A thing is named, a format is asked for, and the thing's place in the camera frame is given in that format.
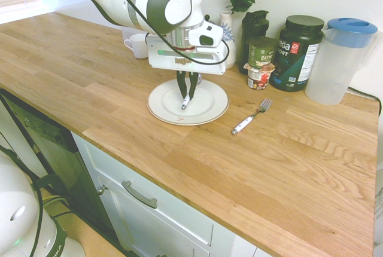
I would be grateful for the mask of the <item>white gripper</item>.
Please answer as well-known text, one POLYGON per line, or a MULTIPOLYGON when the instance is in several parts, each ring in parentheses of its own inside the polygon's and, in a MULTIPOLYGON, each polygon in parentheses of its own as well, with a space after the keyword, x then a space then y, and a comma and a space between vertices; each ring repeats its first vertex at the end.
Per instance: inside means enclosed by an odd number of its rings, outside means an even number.
POLYGON ((177 71, 177 84, 183 99, 187 95, 185 82, 186 71, 189 72, 189 98, 194 97, 199 74, 222 75, 226 71, 227 47, 220 42, 217 47, 196 47, 184 54, 196 62, 186 59, 166 45, 158 36, 147 36, 148 61, 152 68, 177 71))

